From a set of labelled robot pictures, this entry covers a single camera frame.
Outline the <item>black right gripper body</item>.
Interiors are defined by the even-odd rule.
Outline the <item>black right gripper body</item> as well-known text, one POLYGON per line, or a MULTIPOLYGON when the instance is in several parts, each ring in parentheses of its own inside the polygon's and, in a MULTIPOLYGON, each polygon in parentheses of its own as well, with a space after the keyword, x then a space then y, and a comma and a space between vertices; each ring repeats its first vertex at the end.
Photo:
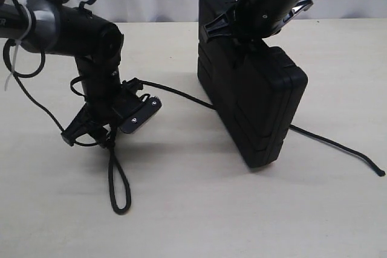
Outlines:
POLYGON ((237 0, 204 25, 204 41, 220 37, 263 39, 278 33, 300 0, 237 0))

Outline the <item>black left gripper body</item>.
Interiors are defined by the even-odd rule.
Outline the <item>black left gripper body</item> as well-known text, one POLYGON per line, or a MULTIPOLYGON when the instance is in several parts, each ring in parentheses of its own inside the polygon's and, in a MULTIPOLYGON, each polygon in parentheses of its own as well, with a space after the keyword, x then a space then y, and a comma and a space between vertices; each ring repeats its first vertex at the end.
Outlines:
POLYGON ((76 57, 75 61, 79 77, 70 84, 82 83, 85 104, 62 132, 62 138, 73 146, 79 137, 89 135, 104 146, 108 134, 104 126, 119 127, 142 107, 136 95, 141 85, 138 81, 120 80, 120 56, 103 60, 76 57))

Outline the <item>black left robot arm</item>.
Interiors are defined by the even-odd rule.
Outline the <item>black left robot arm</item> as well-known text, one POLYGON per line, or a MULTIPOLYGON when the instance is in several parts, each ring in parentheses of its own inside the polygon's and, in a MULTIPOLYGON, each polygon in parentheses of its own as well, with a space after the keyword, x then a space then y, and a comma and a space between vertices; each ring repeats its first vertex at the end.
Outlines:
POLYGON ((142 86, 134 79, 120 80, 124 35, 116 24, 92 14, 83 2, 74 8, 64 4, 65 0, 27 0, 25 4, 1 0, 3 60, 9 77, 20 83, 43 70, 48 54, 73 57, 79 75, 70 84, 82 84, 85 104, 61 136, 70 146, 89 135, 99 146, 112 148, 117 130, 141 107, 135 93, 142 86), (10 48, 17 46, 40 55, 32 73, 16 70, 10 48))

